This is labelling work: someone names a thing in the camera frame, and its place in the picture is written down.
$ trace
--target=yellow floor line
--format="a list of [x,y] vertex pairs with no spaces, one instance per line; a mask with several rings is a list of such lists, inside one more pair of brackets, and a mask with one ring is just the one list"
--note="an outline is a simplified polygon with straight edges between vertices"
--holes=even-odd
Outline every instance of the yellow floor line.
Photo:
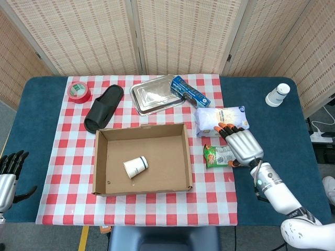
[[90,226],[83,226],[82,236],[80,237],[78,251],[85,251],[89,228]]

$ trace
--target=red tape roll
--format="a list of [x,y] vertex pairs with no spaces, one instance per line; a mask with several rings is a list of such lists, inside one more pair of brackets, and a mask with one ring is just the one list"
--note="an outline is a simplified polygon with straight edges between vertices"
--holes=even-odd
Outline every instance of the red tape roll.
[[68,88],[69,100],[77,104],[82,104],[88,101],[91,97],[91,91],[83,82],[76,82]]

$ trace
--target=woven panel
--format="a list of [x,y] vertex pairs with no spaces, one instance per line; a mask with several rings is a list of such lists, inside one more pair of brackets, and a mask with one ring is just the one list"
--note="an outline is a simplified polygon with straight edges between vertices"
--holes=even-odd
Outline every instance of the woven panel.
[[228,76],[259,76],[307,2],[308,0],[256,0],[237,52],[226,65],[229,67]]
[[268,75],[292,78],[305,111],[335,87],[335,2],[315,1],[302,18]]
[[7,0],[61,75],[138,74],[123,0]]
[[0,99],[16,109],[26,81],[51,72],[2,12],[0,24]]
[[219,73],[241,0],[137,0],[147,74]]

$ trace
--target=robotic hand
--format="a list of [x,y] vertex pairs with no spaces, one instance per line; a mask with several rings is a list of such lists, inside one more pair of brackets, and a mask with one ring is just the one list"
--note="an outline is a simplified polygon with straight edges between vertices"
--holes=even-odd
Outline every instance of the robotic hand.
[[21,150],[0,158],[0,225],[5,224],[3,213],[11,208],[13,203],[28,199],[37,189],[37,186],[34,186],[23,195],[15,195],[19,175],[28,154]]
[[[302,207],[272,166],[263,162],[263,149],[251,132],[224,123],[219,123],[214,129],[226,140],[236,157],[230,165],[250,166],[257,198],[268,201],[274,210],[288,216],[289,219],[281,225],[283,239],[296,248],[335,251],[335,223],[322,225]],[[262,189],[267,199],[260,197],[257,186]]]

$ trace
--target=stainless steel tray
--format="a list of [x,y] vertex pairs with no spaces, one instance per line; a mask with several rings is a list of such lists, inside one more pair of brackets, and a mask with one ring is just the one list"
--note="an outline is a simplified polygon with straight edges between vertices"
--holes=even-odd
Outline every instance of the stainless steel tray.
[[130,96],[141,116],[182,104],[185,100],[171,93],[174,75],[158,77],[130,88]]

